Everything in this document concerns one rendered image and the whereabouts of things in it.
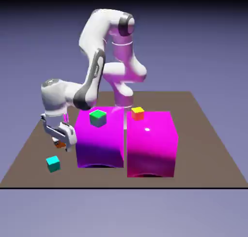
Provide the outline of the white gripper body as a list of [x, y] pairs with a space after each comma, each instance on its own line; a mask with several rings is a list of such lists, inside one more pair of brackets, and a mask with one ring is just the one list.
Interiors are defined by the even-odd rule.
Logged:
[[73, 126], [60, 122], [60, 125], [55, 129], [48, 126], [45, 119], [42, 119], [42, 122], [45, 132], [65, 143], [66, 146], [72, 146], [77, 143], [77, 136]]

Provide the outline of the small cyan cube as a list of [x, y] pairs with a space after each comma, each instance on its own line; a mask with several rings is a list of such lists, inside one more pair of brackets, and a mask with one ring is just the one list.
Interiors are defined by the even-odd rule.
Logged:
[[46, 158], [46, 163], [47, 163], [47, 167], [51, 173], [55, 172], [57, 170], [60, 170], [60, 168], [61, 168], [60, 160], [57, 156], [52, 156], [52, 157]]

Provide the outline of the small green cube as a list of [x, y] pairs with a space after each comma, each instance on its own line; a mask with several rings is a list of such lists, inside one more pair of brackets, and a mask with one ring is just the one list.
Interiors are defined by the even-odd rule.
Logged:
[[90, 124], [99, 128], [107, 123], [107, 113], [102, 110], [94, 110], [89, 114]]

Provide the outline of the small yellow cube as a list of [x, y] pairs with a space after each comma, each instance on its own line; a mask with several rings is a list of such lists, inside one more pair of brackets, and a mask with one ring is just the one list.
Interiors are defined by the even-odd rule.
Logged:
[[135, 121], [144, 119], [144, 109], [142, 107], [133, 107], [131, 108], [131, 117]]

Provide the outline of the large magenta box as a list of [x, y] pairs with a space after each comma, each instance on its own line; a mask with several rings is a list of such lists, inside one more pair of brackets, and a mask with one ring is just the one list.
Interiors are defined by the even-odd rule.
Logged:
[[[106, 113], [107, 122], [96, 127], [90, 122], [90, 113]], [[80, 111], [75, 123], [77, 135], [76, 155], [79, 168], [91, 166], [124, 167], [124, 110], [112, 106], [99, 106]]]
[[144, 119], [127, 114], [127, 176], [174, 177], [179, 136], [169, 111], [146, 111]]

